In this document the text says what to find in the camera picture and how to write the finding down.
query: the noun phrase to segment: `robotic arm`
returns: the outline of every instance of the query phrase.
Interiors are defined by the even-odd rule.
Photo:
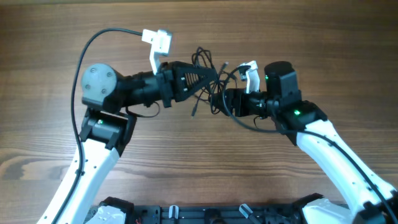
[[[128,106],[143,104],[149,107],[162,100],[164,107],[168,108],[172,100],[184,101],[198,90],[211,89],[210,83],[218,77],[214,68],[183,62],[160,63],[159,56],[169,53],[171,38],[172,35],[164,30],[144,30],[142,33],[142,40],[152,44],[151,72],[124,77],[105,64],[95,64],[86,69],[81,86],[82,103],[88,108],[79,134],[83,156],[76,150],[66,176],[38,223],[84,222],[101,183],[122,156],[137,117],[140,117],[130,112]],[[248,81],[248,87],[228,89],[224,96],[223,93],[212,94],[213,106],[232,117],[253,114],[262,118],[270,116],[278,132],[285,134],[293,145],[300,147],[320,165],[349,206],[347,210],[319,197],[300,207],[298,212],[304,220],[316,223],[320,218],[327,218],[334,222],[351,223],[369,217],[392,219],[385,203],[372,187],[377,187],[396,214],[398,196],[395,188],[372,172],[344,143],[325,113],[314,103],[302,101],[296,72],[290,63],[276,62],[265,67],[267,92],[259,91],[260,79],[255,61],[242,64],[238,70],[241,78]],[[120,112],[123,107],[126,114]],[[319,136],[331,139],[335,144]],[[355,161],[370,181],[364,181],[362,173],[336,146]],[[76,176],[79,178],[73,188]],[[113,211],[112,216],[103,215],[99,219],[87,223],[125,223],[127,217],[123,212]]]

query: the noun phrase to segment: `table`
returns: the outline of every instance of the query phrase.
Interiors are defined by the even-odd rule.
[[[303,98],[328,115],[370,168],[398,185],[396,6],[333,0],[0,6],[0,223],[35,223],[61,183],[75,152],[76,62],[86,41],[106,27],[172,31],[170,57],[161,61],[189,62],[202,46],[218,68],[257,60],[262,78],[268,63],[290,61]],[[82,70],[101,62],[124,75],[149,71],[149,50],[139,37],[104,34]],[[79,86],[79,127],[80,98]],[[194,104],[173,103],[140,119],[95,203],[108,196],[137,205],[283,203],[314,192],[342,202],[317,164],[285,136],[242,129],[204,104],[191,119]],[[242,119],[252,124],[252,117]]]

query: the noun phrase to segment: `wooden surface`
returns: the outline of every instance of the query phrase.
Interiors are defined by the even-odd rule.
[[[60,184],[75,151],[69,97],[76,62],[105,27],[171,30],[163,61],[189,62],[200,45],[218,67],[257,60],[261,77],[268,63],[292,62],[303,97],[370,168],[398,185],[396,7],[335,0],[0,7],[0,223],[35,223]],[[103,62],[125,75],[148,71],[149,50],[139,37],[105,34],[82,70]],[[79,126],[80,97],[79,86]],[[316,163],[286,137],[242,129],[204,104],[191,119],[193,105],[174,103],[140,119],[95,203],[107,196],[138,205],[291,202],[314,192],[341,202]]]

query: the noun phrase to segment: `white plastic part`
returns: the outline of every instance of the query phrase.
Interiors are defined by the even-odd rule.
[[[330,121],[314,121],[306,125],[306,131],[324,135],[336,142],[360,166],[386,199],[392,197],[391,191],[395,188],[366,166],[340,138]],[[322,168],[346,200],[353,215],[364,209],[365,202],[369,201],[374,205],[381,202],[362,175],[337,148],[316,136],[303,133],[297,134],[297,145]]]
[[[248,63],[243,63],[240,66],[249,65],[250,68],[246,71],[246,74],[241,74],[242,81],[247,80],[246,83],[246,93],[251,93],[252,91],[259,91],[260,89],[260,78],[257,72],[259,68],[256,61],[251,61]]]
[[[94,201],[99,187],[104,181],[109,171],[119,160],[119,154],[115,148],[105,149],[105,143],[87,139],[82,143],[84,153],[84,175],[80,177],[78,185],[65,207],[58,223],[83,223],[88,210]],[[37,222],[39,224],[52,223],[61,204],[67,197],[73,181],[76,177],[76,170],[79,164],[78,151],[72,160],[67,174],[62,180],[57,192],[55,193],[50,205]]]
[[[124,224],[126,214],[112,206],[101,206],[86,224]]]
[[[303,207],[305,221],[308,224],[337,224],[353,222],[354,216],[347,208],[331,203],[327,198],[321,198]]]
[[[159,56],[169,56],[170,46],[172,44],[172,33],[166,30],[157,32],[144,29],[142,31],[142,41],[152,44],[150,48],[149,61],[154,75],[160,67]]]

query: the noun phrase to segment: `black cylinder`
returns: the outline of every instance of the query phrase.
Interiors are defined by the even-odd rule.
[[[133,75],[132,80],[143,80],[144,85],[134,88],[126,99],[125,106],[144,104],[149,107],[155,101],[161,100],[159,86],[153,72],[140,72]]]

